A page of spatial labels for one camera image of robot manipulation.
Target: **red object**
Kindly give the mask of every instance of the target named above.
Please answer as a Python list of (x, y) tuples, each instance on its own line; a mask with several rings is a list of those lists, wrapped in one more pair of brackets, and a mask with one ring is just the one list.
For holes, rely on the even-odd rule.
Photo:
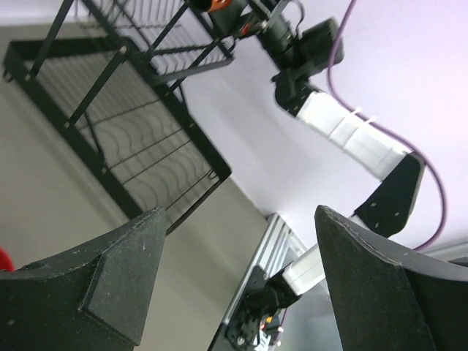
[(250, 30), (250, 23), (247, 23), (247, 24), (241, 29), (242, 37), (245, 37), (245, 36), (249, 33), (249, 30)]
[(231, 5), (231, 2), (233, 2), (233, 0), (211, 0), (211, 7), (208, 12), (223, 10)]
[(13, 265), (11, 257), (0, 247), (0, 270), (2, 269), (13, 272), (15, 270), (15, 266)]

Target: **dish rack frame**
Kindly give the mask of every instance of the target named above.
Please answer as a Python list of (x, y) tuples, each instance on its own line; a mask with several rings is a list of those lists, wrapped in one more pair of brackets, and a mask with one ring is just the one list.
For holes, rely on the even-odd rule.
[[(158, 1), (165, 1), (167, 6), (171, 0)], [(59, 38), (74, 3), (75, 24), (86, 35)], [(9, 44), (4, 58), (4, 79), (14, 80), (20, 86), (129, 219), (160, 206), (172, 213), (168, 216), (167, 228), (167, 233), (171, 233), (231, 174), (227, 163), (190, 115), (181, 83), (189, 75), (229, 64), (233, 56), (232, 48), (216, 37), (205, 18), (192, 11), (187, 2), (179, 3), (179, 7), (173, 5), (169, 12), (165, 10), (165, 19), (158, 23), (142, 24), (139, 22), (141, 18), (133, 17), (136, 12), (144, 13), (144, 4), (152, 3), (154, 1), (151, 0), (149, 3), (146, 0), (64, 0), (44, 40), (13, 41)], [(79, 4), (88, 11), (85, 20), (78, 15)], [(133, 13), (129, 11), (132, 4), (135, 4)], [(111, 9), (109, 12), (105, 11), (107, 5)], [(188, 32), (182, 39), (178, 34), (176, 38), (179, 41), (165, 40), (169, 39), (171, 31), (183, 28), (178, 22), (187, 12), (192, 13), (208, 33), (210, 42), (195, 43)], [(155, 29), (158, 33), (153, 42), (149, 42), (148, 31), (154, 32)], [(183, 61), (181, 56), (190, 59)], [(61, 61), (65, 62), (60, 64), (63, 71), (58, 72), (54, 65)], [(84, 61), (88, 62), (89, 72), (98, 71), (87, 85), (81, 77), (86, 75), (81, 68)], [(184, 64), (175, 64), (170, 69), (168, 65), (161, 65), (161, 62), (168, 61)], [(130, 81), (137, 88), (128, 88)], [(84, 88), (81, 87), (79, 93), (71, 94), (67, 90), (80, 84)], [(151, 101), (137, 101), (142, 96), (148, 98), (150, 94), (153, 94)], [(116, 106), (122, 107), (124, 97), (131, 102), (130, 106), (126, 105), (120, 111), (102, 112), (105, 104), (111, 110)], [(137, 150), (132, 146), (135, 144), (131, 140), (134, 136), (129, 133), (127, 148), (116, 143), (118, 151), (114, 150), (114, 153), (120, 158), (115, 158), (102, 143), (104, 134), (100, 128), (124, 119), (128, 125), (139, 123), (139, 119), (145, 125), (138, 127), (141, 140)], [(155, 128), (154, 121), (162, 130)], [(119, 128), (125, 133), (129, 127)], [(148, 135), (144, 135), (147, 129), (151, 129), (152, 137), (159, 133), (159, 138), (153, 137), (148, 143)], [(159, 148), (157, 157), (150, 152), (156, 147)], [(121, 155), (121, 149), (124, 149), (125, 156)], [(149, 156), (142, 160), (144, 154), (150, 154), (153, 161), (148, 163)], [(163, 166), (163, 162), (168, 160), (172, 164)], [(130, 162), (138, 164), (140, 170), (130, 172)], [(118, 172), (122, 165), (129, 170), (128, 179)], [(164, 175), (156, 174), (159, 170), (168, 171)], [(150, 172), (165, 188), (162, 203), (158, 192), (161, 186), (149, 184), (143, 195), (128, 186), (136, 181), (148, 184), (140, 177)], [(155, 203), (146, 203), (145, 198), (151, 192)]]

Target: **metal frame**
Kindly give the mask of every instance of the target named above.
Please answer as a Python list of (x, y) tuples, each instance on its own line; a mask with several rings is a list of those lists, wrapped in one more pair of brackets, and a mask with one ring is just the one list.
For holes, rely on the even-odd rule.
[(265, 271), (265, 279), (267, 279), (281, 270), (288, 249), (293, 250), (297, 254), (297, 257), (300, 257), (307, 251), (306, 246), (280, 215), (272, 214), (268, 218), (268, 223), (268, 228), (224, 314), (222, 322), (226, 325), (229, 324), (234, 310), (241, 300), (254, 267), (262, 268)]
[[(165, 24), (164, 29), (159, 34), (159, 36), (152, 43), (150, 43), (148, 41), (147, 36), (140, 30), (139, 26), (133, 21), (132, 16), (127, 13), (121, 1), (122, 0), (112, 0), (113, 4), (119, 7), (119, 9), (121, 10), (121, 14), (131, 23), (131, 27), (136, 29), (137, 33), (139, 34), (139, 38), (141, 38), (148, 46), (148, 48), (143, 53), (141, 53), (141, 50), (139, 50), (135, 45), (135, 52), (137, 52), (137, 56), (138, 56), (137, 59), (140, 59), (141, 61), (143, 61), (143, 64), (147, 64), (151, 60), (151, 58), (161, 53), (161, 52), (158, 52), (157, 50), (158, 45), (161, 44), (162, 40), (167, 36), (170, 30), (176, 26), (181, 16), (186, 11), (190, 11), (192, 9), (191, 5), (184, 2), (179, 8), (179, 10), (170, 19), (170, 21), (167, 24)], [(98, 8), (98, 6), (95, 3), (95, 0), (81, 0), (81, 2), (85, 4), (85, 6), (89, 9), (90, 14), (97, 20), (99, 25), (107, 32), (107, 34), (112, 38), (112, 40), (116, 44), (120, 46), (126, 44), (124, 38), (118, 33), (116, 27), (112, 23), (109, 22), (106, 16), (102, 13), (101, 9)], [(172, 87), (172, 91), (174, 91), (177, 88), (177, 86), (180, 85), (180, 82), (186, 77), (190, 75), (198, 74), (201, 72), (206, 72), (211, 69), (216, 69), (216, 68), (227, 66), (234, 60), (231, 51), (228, 50), (225, 47), (223, 41), (221, 41), (221, 39), (216, 36), (215, 31), (209, 26), (205, 18), (200, 13), (197, 13), (196, 11), (193, 11), (193, 14), (195, 15), (200, 25), (205, 29), (205, 31), (207, 32), (207, 34), (213, 41), (209, 45), (196, 45), (194, 47), (186, 46), (184, 48), (169, 49), (168, 52), (170, 53), (183, 53), (188, 50), (199, 50), (199, 49), (204, 49), (204, 50), (196, 58), (196, 60), (192, 62), (189, 68), (181, 70), (181, 71), (170, 72), (170, 73), (155, 72), (155, 74), (151, 75), (152, 79), (148, 81), (148, 84), (158, 85), (158, 84), (168, 83), (172, 80), (177, 80), (176, 84)], [(224, 55), (224, 59), (222, 59), (221, 61), (211, 62), (209, 64), (204, 64), (200, 66), (203, 59), (205, 59), (214, 48), (220, 49), (220, 51)]]
[[(107, 37), (56, 39), (72, 2), (73, 1), (70, 0), (64, 1), (45, 40), (10, 43), (4, 58), (5, 73), (11, 76), (10, 80), (15, 80), (18, 83), (57, 132), (67, 141), (72, 150), (83, 161), (96, 180), (101, 183), (106, 192), (114, 199), (125, 215), (132, 219), (140, 215), (143, 210), (147, 208), (143, 209), (138, 205), (135, 198), (125, 189), (124, 183), (116, 177), (111, 167), (106, 165), (104, 153), (99, 144), (99, 138), (92, 124), (88, 123), (95, 148), (93, 148), (89, 141), (80, 133), (80, 129), (76, 125), (76, 122), (80, 118), (89, 121), (86, 112), (88, 106), (93, 102), (94, 98), (113, 75), (117, 67), (123, 62), (129, 63), (141, 80), (146, 83), (157, 97), (159, 97), (159, 101), (167, 108), (172, 117), (180, 125), (181, 130), (187, 135), (189, 141), (193, 143), (195, 148), (203, 155), (203, 158), (211, 167), (211, 171), (200, 178), (197, 183), (205, 177), (211, 179), (212, 173), (216, 175), (218, 179), (182, 216), (172, 223), (167, 231), (170, 233), (231, 174), (231, 170), (222, 156), (191, 117), (186, 106), (183, 91), (181, 90), (181, 82), (187, 75), (228, 64), (233, 58), (228, 52), (222, 50), (227, 54), (226, 61), (221, 63), (217, 62), (212, 66), (197, 67), (203, 60), (203, 58), (201, 58), (197, 63), (194, 61), (192, 64), (193, 67), (191, 67), (192, 70), (189, 69), (183, 72), (171, 73), (171, 75), (160, 76), (145, 53), (142, 53), (136, 44), (128, 37), (121, 36), (116, 28), (112, 26), (112, 23), (99, 11), (99, 8), (92, 0), (82, 0), (82, 2), (88, 7), (89, 12), (97, 20), (100, 27), (107, 32)], [(213, 40), (213, 42), (203, 50), (199, 58), (204, 54), (208, 55), (213, 48), (216, 46), (219, 47), (220, 45), (225, 49), (224, 45), (219, 40)], [(71, 116), (67, 115), (58, 103), (54, 101), (46, 88), (40, 83), (39, 79), (37, 79), (42, 65), (46, 59), (101, 53), (102, 48), (114, 52), (112, 59), (108, 62), (93, 86), (76, 107), (75, 112)], [(34, 62), (31, 69), (28, 68), (28, 61)], [(160, 84), (162, 81), (174, 79), (176, 79), (176, 81), (172, 86)], [(176, 88), (181, 92), (182, 101), (174, 94)], [(177, 203), (188, 191), (193, 189), (197, 183), (191, 185), (189, 189), (175, 199), (170, 206)]]

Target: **gray wall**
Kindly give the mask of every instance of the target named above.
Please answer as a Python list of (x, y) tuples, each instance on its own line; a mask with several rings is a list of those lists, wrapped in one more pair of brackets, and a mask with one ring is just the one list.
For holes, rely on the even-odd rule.
[[(11, 38), (44, 33), (0, 29), (0, 56)], [(0, 245), (16, 266), (124, 221), (22, 92), (0, 82)], [(206, 350), (266, 226), (231, 180), (222, 184), (167, 238), (138, 350)]]
[(316, 285), (287, 310), (281, 350), (343, 350), (328, 288), (323, 284)]

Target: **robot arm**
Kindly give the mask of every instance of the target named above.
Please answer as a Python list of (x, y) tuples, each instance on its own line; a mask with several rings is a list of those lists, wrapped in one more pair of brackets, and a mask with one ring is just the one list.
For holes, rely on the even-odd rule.
[[(295, 106), (285, 109), (326, 137), (382, 181), (376, 191), (350, 217), (355, 223), (386, 238), (407, 223), (418, 193), (424, 163), (408, 148), (344, 109), (333, 97), (304, 84)], [(280, 272), (300, 297), (325, 278), (318, 245)]]

